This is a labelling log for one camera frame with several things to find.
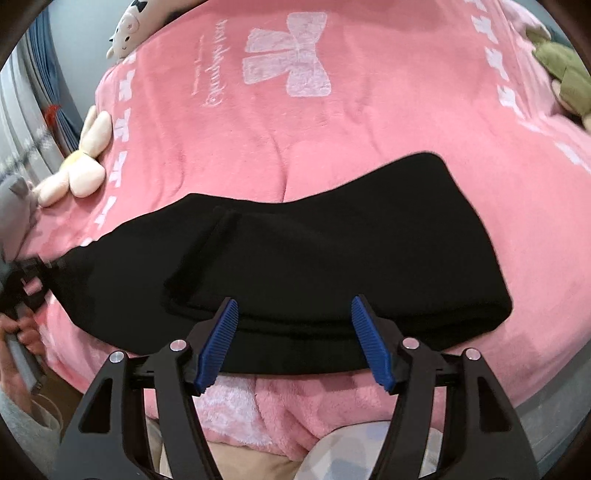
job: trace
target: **white cow plush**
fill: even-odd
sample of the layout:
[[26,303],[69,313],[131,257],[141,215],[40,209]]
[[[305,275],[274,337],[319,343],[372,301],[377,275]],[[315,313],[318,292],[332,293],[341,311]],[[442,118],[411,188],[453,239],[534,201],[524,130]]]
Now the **white cow plush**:
[[124,59],[160,30],[170,18],[182,15],[206,0],[134,0],[117,24],[107,58]]

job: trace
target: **gray plush toy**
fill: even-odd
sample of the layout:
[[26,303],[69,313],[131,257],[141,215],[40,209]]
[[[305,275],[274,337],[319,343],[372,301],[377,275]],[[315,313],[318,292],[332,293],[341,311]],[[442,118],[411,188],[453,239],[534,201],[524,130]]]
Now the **gray plush toy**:
[[0,183],[0,255],[13,261],[35,223],[37,200],[24,178],[9,175]]

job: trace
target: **pink blanket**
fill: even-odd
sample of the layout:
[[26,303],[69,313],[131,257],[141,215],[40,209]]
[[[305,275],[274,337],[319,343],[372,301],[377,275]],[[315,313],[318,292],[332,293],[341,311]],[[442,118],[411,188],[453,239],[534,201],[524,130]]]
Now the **pink blanket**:
[[[519,404],[591,339],[591,139],[557,114],[530,51],[497,0],[209,0],[107,72],[106,186],[45,210],[24,254],[54,257],[190,192],[283,202],[434,151],[513,296],[469,344]],[[50,365],[84,391],[113,349],[55,301],[39,321]],[[357,372],[220,377],[196,405],[208,439],[301,459],[394,401]]]

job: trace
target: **sleeve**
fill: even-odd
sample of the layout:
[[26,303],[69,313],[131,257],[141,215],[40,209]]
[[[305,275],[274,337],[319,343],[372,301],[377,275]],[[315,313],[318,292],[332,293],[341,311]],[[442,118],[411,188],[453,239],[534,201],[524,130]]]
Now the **sleeve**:
[[49,476],[60,446],[59,422],[33,402],[33,417],[18,408],[0,388],[0,415],[15,440],[45,476]]

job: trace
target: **silver screw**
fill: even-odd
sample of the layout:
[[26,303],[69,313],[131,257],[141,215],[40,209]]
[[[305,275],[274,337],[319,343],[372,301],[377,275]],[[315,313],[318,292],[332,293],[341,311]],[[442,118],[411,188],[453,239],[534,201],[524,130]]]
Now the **silver screw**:
[[109,355],[109,360],[112,364],[118,364],[123,361],[125,354],[123,352],[113,352]]
[[481,353],[475,348],[469,348],[466,350],[466,357],[468,360],[480,360],[481,356]]
[[185,342],[184,340],[175,340],[174,342],[172,342],[170,344],[170,349],[173,352],[182,352],[186,348],[187,348],[187,342]]
[[404,346],[404,348],[408,348],[409,350],[416,350],[420,343],[416,338],[406,337],[402,341],[402,345]]

